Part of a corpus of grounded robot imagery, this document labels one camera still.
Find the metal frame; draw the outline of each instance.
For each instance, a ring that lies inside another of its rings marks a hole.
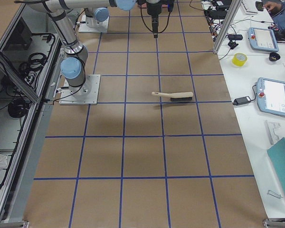
[[[29,228],[29,222],[0,223],[0,228]]]
[[[231,5],[229,7],[229,10],[228,10],[227,16],[224,20],[224,24],[223,24],[222,28],[220,29],[217,40],[215,41],[215,44],[213,46],[213,53],[214,54],[218,53],[219,48],[222,45],[223,40],[226,37],[228,29],[229,29],[230,25],[232,24],[232,21],[236,15],[236,13],[238,12],[238,8],[240,7],[241,3],[242,3],[242,0],[233,0],[232,1]]]

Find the grid square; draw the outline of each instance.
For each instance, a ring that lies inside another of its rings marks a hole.
[[[149,16],[147,17],[143,17],[146,25],[149,28],[152,28],[151,26],[151,18]],[[149,30],[143,25],[143,21],[141,19],[141,17],[131,17],[130,18],[130,33],[137,33],[137,32],[141,32],[141,33],[149,33]]]
[[[192,74],[222,74],[219,58],[212,52],[189,53]]]
[[[96,52],[98,50],[99,45],[99,33],[79,33],[78,38],[85,45],[88,51]]]
[[[169,179],[171,227],[218,228],[208,178]]]
[[[181,17],[183,29],[186,32],[209,32],[205,17]]]
[[[204,134],[241,133],[231,102],[199,104],[199,113]]]
[[[235,221],[249,228],[264,227],[266,213],[253,177],[214,178],[213,185],[222,227],[233,228]]]
[[[158,75],[156,53],[129,53],[129,75]]]
[[[98,102],[124,102],[125,76],[102,76]]]
[[[179,2],[178,6],[182,16],[204,16],[204,9],[201,2]]]
[[[68,227],[76,180],[35,180],[23,215],[34,228]]]
[[[128,34],[104,33],[100,39],[99,51],[127,51]]]
[[[168,176],[208,176],[201,137],[165,137]]]
[[[185,33],[188,51],[211,51],[213,40],[209,33]]]
[[[231,101],[224,76],[194,76],[198,101]]]
[[[165,180],[124,180],[122,228],[168,228]]]
[[[190,76],[161,76],[161,91],[163,93],[192,92],[192,79]],[[162,97],[161,101],[169,102],[170,98]]]
[[[49,122],[47,136],[83,135],[87,109],[87,105],[55,105]]]
[[[126,135],[162,135],[161,108],[158,104],[127,104]]]
[[[108,33],[128,33],[129,18],[128,17],[110,17]]]
[[[129,51],[155,52],[156,39],[149,33],[130,33]]]
[[[122,138],[86,138],[81,177],[120,177]]]
[[[159,26],[158,30],[162,31],[167,23],[167,19],[168,17],[160,17],[160,24],[161,26]],[[169,19],[169,24],[167,29],[163,32],[163,33],[167,33],[167,32],[182,32],[182,28],[181,28],[181,19],[180,17],[170,17]]]
[[[157,38],[158,51],[186,51],[184,36],[181,33],[167,33]]]
[[[161,75],[190,75],[186,53],[159,53]]]
[[[124,104],[98,104],[91,107],[86,135],[123,135]]]
[[[46,138],[35,177],[76,177],[81,146],[81,138]]]
[[[165,135],[200,134],[196,104],[162,106]]]
[[[125,75],[126,65],[127,53],[99,53],[95,73],[101,75]]]
[[[205,141],[212,175],[253,175],[242,136],[207,136]]]
[[[162,138],[126,138],[125,177],[162,177],[165,175]]]
[[[127,102],[159,102],[153,91],[159,91],[158,76],[128,76]]]
[[[118,227],[119,195],[120,180],[80,180],[72,227]]]

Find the power adapter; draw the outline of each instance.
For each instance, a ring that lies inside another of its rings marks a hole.
[[[244,97],[240,97],[240,98],[237,98],[237,99],[234,99],[233,101],[233,105],[245,105],[245,104],[249,104],[251,102],[251,98],[249,96],[244,96]]]

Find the brown cardboard floor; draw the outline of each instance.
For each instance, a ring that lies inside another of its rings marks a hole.
[[[177,2],[156,40],[136,6],[109,10],[107,34],[80,34],[87,73],[102,75],[99,104],[54,106],[24,219],[32,228],[262,228],[202,12]],[[172,104],[152,91],[194,98]]]

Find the metal clip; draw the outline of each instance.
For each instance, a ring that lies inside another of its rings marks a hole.
[[[283,198],[280,194],[277,194],[277,193],[275,193],[274,191],[271,191],[271,190],[268,190],[267,194],[268,194],[268,195],[271,195],[271,196],[273,196],[273,197],[276,197],[276,198],[278,198],[278,199]]]

